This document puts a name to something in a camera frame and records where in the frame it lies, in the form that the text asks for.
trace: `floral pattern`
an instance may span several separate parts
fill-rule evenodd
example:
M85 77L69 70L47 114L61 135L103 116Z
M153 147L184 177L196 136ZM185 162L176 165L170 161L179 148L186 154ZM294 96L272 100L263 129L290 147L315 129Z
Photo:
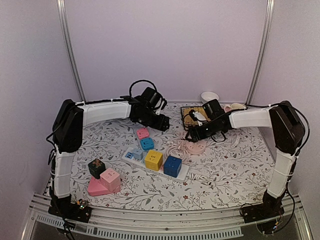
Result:
M163 113L170 117L170 129L166 132L148 128L155 150L165 153L168 143L171 146L182 143L181 136L186 132L180 107L184 106L188 104L169 103L166 106ZM141 127L129 119L117 119L93 123L83 129L82 146L72 165L73 200L87 200L94 206L146 211L218 209L261 202L271 180L274 161L257 128L230 130L225 134L224 142L208 138L201 155L173 150L173 155L183 156L183 164L189 166L190 173L207 176L213 181L208 186L191 179L183 183L170 180L122 161L128 147L138 147L135 131ZM215 139L219 141L222 136L217 134ZM88 195L91 178L88 163L95 159L120 173L120 192Z

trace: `yellow block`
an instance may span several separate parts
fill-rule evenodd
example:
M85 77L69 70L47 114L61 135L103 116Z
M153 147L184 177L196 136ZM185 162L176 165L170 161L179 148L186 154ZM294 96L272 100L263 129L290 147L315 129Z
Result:
M145 167L154 171L159 171L163 163L163 155L161 152L149 150L144 159Z

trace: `block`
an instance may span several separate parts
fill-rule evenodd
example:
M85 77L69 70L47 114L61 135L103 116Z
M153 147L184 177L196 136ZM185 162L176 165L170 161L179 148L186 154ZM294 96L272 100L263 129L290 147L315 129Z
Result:
M134 155L132 154L132 152L127 152L127 154L125 155L126 158L128 159L132 159Z
M100 179L100 174L106 170L106 165L98 158L88 164L89 172L96 179Z
M90 196L95 197L120 192L120 186L118 186L113 191L110 191L108 188L104 187L101 184L101 179L96 179L92 176L87 191Z
M120 174L117 173L112 168L108 168L103 173L100 174L101 178L101 184L109 189L110 191L113 191L118 186L120 186Z
M174 156L168 156L164 165L163 173L171 177L177 178L181 170L182 160Z
M149 150L144 158L145 167L154 171L159 171L163 163L163 155L161 152Z
M149 137L149 131L145 127L140 128L136 131L136 135L138 136L138 139L145 139Z
M133 157L137 160L142 160L144 158L144 153L142 152L141 149L133 149L132 150L132 154L133 154Z
M153 149L155 147L154 141L150 137L141 139L140 143L141 143L141 147L144 151L148 151L148 150Z

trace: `pink block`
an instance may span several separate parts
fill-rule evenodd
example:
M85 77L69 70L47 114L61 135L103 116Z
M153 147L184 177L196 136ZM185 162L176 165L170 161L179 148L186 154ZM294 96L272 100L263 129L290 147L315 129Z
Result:
M101 184L105 188L107 188L107 189L109 189L111 191L116 189L121 184L120 174L117 173L112 168L108 168L103 173L101 173L100 174L100 179L101 179Z
M113 191L105 188L102 184L100 179L95 179L93 176L90 179L89 186L88 186L88 194L92 197L106 195L106 194L114 194L120 192L120 186L118 186Z
M149 131L145 127L144 128L140 128L139 130L137 130L136 134L138 136L138 139L140 139L140 140L149 137Z

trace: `white wall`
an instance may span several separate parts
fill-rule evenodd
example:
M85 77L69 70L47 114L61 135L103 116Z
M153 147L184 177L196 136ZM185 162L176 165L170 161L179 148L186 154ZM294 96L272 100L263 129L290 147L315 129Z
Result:
M298 192L314 239L320 239L320 1L276 0L254 104L289 100L311 125L291 189ZM269 146L273 136L265 130Z
M197 101L204 91L246 100L266 0L68 0L65 7L88 100L127 95L139 79L171 101Z
M64 99L78 99L55 0L0 7L0 239L15 240L49 179L45 142Z

